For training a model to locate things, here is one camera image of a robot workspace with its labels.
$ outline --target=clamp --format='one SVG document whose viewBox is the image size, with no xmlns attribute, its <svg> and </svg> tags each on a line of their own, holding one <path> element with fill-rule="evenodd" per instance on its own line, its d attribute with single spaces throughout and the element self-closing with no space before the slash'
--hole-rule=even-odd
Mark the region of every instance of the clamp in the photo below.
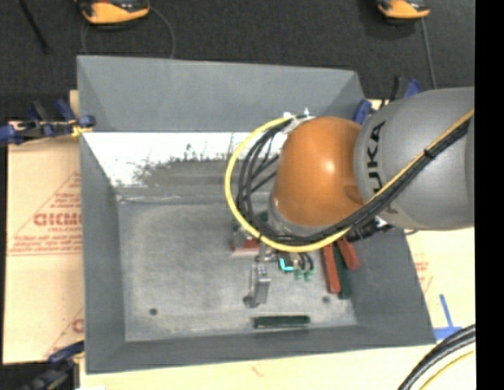
<svg viewBox="0 0 504 390">
<path fill-rule="evenodd" d="M 97 120 L 92 115 L 76 117 L 70 105 L 59 98 L 55 103 L 60 113 L 58 120 L 52 120 L 40 100 L 35 100 L 28 109 L 28 120 L 0 127 L 0 143 L 20 145 L 26 141 L 44 139 L 47 137 L 78 135 L 92 128 Z"/>
</svg>

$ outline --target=black floor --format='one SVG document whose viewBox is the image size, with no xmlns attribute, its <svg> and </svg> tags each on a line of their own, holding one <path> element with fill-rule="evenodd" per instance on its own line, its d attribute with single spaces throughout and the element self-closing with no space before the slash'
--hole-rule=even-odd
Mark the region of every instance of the black floor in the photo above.
<svg viewBox="0 0 504 390">
<path fill-rule="evenodd" d="M 152 6 L 174 31 L 177 59 L 351 69 L 369 98 L 390 97 L 396 76 L 416 78 L 423 89 L 474 85 L 476 0 L 426 1 L 431 15 L 408 26 L 387 24 L 367 0 L 153 0 Z M 52 52 L 43 53 L 18 1 L 0 0 L 0 124 L 23 117 L 35 98 L 52 100 L 74 88 L 75 57 L 84 52 L 84 21 L 72 0 L 25 2 Z M 153 57 L 169 57 L 173 49 L 155 12 L 118 32 L 89 28 L 85 44 L 90 53 Z M 0 149 L 0 331 L 5 166 Z M 41 367 L 31 368 L 7 369 L 0 388 L 15 388 Z"/>
</svg>

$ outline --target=blue clamp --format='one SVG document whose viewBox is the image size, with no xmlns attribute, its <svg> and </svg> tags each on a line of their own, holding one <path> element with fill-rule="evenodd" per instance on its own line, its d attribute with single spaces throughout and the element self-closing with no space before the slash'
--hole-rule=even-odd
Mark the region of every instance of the blue clamp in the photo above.
<svg viewBox="0 0 504 390">
<path fill-rule="evenodd" d="M 52 120 L 39 100 L 32 102 L 28 109 L 28 120 L 16 126 L 7 124 L 0 127 L 0 143 L 20 145 L 26 141 L 64 136 L 76 129 L 92 128 L 97 123 L 92 115 L 77 118 L 63 98 L 58 99 L 55 106 L 62 118 Z"/>
<path fill-rule="evenodd" d="M 48 358 L 51 367 L 21 389 L 54 390 L 68 378 L 72 378 L 73 386 L 75 386 L 79 382 L 79 367 L 73 361 L 73 357 L 82 353 L 84 349 L 84 341 L 79 341 L 51 354 Z"/>
<path fill-rule="evenodd" d="M 413 97 L 417 93 L 422 92 L 422 86 L 415 78 L 409 78 L 409 82 L 407 84 L 406 92 L 402 95 L 402 98 Z"/>
<path fill-rule="evenodd" d="M 360 101 L 353 113 L 353 121 L 362 125 L 364 121 L 366 121 L 367 116 L 371 111 L 371 102 L 369 102 L 366 98 Z"/>
</svg>

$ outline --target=green object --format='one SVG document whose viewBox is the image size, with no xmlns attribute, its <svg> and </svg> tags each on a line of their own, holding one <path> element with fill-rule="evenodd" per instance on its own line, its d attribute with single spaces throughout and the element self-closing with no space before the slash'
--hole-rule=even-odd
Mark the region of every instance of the green object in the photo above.
<svg viewBox="0 0 504 390">
<path fill-rule="evenodd" d="M 337 243 L 333 243 L 333 256 L 335 257 L 335 264 L 337 265 L 337 274 L 341 282 L 341 291 L 338 293 L 339 299 L 350 299 L 351 285 L 350 285 L 350 271 L 346 267 L 342 253 L 339 250 Z"/>
<path fill-rule="evenodd" d="M 313 270 L 309 270 L 309 271 L 305 271 L 304 272 L 304 280 L 306 282 L 309 282 L 313 276 L 314 276 L 314 271 Z"/>
<path fill-rule="evenodd" d="M 299 280 L 302 278 L 302 269 L 297 269 L 293 271 L 293 277 L 295 280 Z"/>
<path fill-rule="evenodd" d="M 253 318 L 254 328 L 294 328 L 307 327 L 310 325 L 308 315 L 281 315 L 281 316 L 259 316 Z"/>
</svg>

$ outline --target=yellow cable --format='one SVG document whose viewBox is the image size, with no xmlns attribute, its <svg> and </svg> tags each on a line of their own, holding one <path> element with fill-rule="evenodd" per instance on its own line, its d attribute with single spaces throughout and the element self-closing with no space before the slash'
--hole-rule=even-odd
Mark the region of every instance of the yellow cable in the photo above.
<svg viewBox="0 0 504 390">
<path fill-rule="evenodd" d="M 440 143 L 450 132 L 452 132 L 456 127 L 460 126 L 464 122 L 468 121 L 474 115 L 474 109 L 466 113 L 461 119 L 459 119 L 456 123 L 454 123 L 450 128 L 448 128 L 445 132 L 441 134 L 435 141 L 433 141 L 426 150 L 432 149 L 438 143 Z M 263 124 L 262 126 L 256 128 L 242 143 L 238 145 L 236 150 L 232 153 L 232 156 L 228 160 L 227 170 L 225 172 L 224 179 L 224 189 L 225 189 L 225 198 L 227 200 L 228 206 L 234 215 L 234 218 L 242 225 L 242 227 L 253 237 L 262 241 L 266 245 L 270 245 L 273 249 L 277 249 L 279 251 L 286 251 L 289 253 L 307 253 L 309 251 L 322 249 L 325 245 L 331 244 L 334 241 L 338 240 L 342 236 L 344 236 L 352 226 L 345 228 L 342 231 L 336 232 L 335 234 L 328 236 L 320 241 L 316 241 L 315 243 L 310 243 L 307 245 L 285 245 L 282 243 L 278 243 L 274 240 L 266 236 L 262 236 L 261 232 L 259 232 L 255 227 L 249 224 L 249 222 L 241 215 L 239 210 L 237 209 L 236 203 L 232 198 L 232 171 L 236 164 L 237 158 L 239 157 L 242 150 L 260 133 L 267 131 L 269 128 L 273 128 L 279 124 L 285 123 L 286 121 L 291 120 L 293 117 L 283 117 L 280 119 L 274 119 L 269 121 L 268 123 Z M 384 187 L 382 187 L 370 200 L 364 205 L 366 206 L 371 201 L 373 201 L 376 197 L 387 191 L 391 185 L 393 185 L 403 173 L 405 173 L 410 167 L 412 167 L 416 162 L 418 162 L 423 156 L 425 156 L 425 152 L 422 151 L 420 154 L 416 155 L 416 157 L 409 162 L 409 164 L 404 167 L 401 171 L 399 171 Z"/>
<path fill-rule="evenodd" d="M 467 358 L 468 356 L 472 355 L 475 353 L 476 350 L 473 349 L 469 351 L 468 353 L 465 353 L 463 355 L 460 355 L 459 357 L 455 358 L 453 361 L 449 362 L 448 364 L 445 364 L 440 370 L 438 370 L 436 373 L 434 373 L 431 377 L 427 379 L 427 381 L 420 387 L 420 390 L 425 390 L 433 380 L 437 379 L 441 375 L 443 375 L 450 367 L 452 367 L 454 364 L 462 361 L 464 358 Z"/>
</svg>

